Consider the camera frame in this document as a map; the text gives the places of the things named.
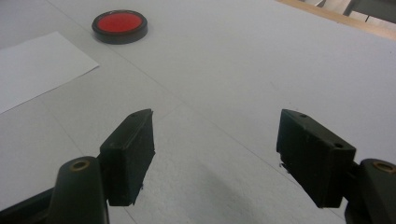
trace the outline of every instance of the white tabletop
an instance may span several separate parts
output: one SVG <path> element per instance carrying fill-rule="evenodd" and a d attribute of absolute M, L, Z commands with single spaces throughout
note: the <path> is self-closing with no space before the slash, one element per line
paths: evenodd
<path fill-rule="evenodd" d="M 113 9 L 142 13 L 147 36 L 95 40 L 93 19 Z M 271 0 L 0 1 L 0 49 L 55 31 L 100 67 L 0 115 L 0 209 L 53 187 L 145 108 L 157 154 L 111 223 L 345 223 L 278 167 L 282 108 L 347 140 L 356 162 L 396 162 L 394 41 Z"/>

